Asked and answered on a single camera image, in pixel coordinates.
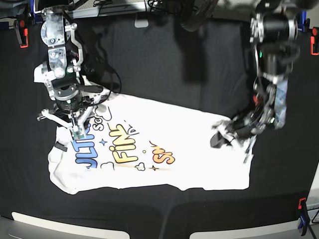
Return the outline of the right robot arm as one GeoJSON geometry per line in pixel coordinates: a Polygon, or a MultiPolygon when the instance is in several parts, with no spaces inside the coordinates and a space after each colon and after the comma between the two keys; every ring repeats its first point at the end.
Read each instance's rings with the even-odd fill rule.
{"type": "Polygon", "coordinates": [[[83,134],[93,107],[105,98],[102,86],[92,86],[81,73],[84,49],[76,37],[78,25],[67,14],[66,5],[42,10],[45,21],[40,30],[47,46],[47,61],[34,69],[34,82],[43,83],[54,108],[43,109],[37,120],[49,119],[78,134],[83,134]]]}

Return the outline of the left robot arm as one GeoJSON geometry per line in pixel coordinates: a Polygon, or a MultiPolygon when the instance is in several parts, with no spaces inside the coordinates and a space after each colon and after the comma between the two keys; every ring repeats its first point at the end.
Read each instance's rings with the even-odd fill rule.
{"type": "Polygon", "coordinates": [[[256,62],[254,108],[214,126],[213,148],[230,145],[248,149],[265,129],[280,129],[286,122],[288,76],[300,56],[294,43],[300,0],[262,0],[251,16],[250,43],[256,62]]]}

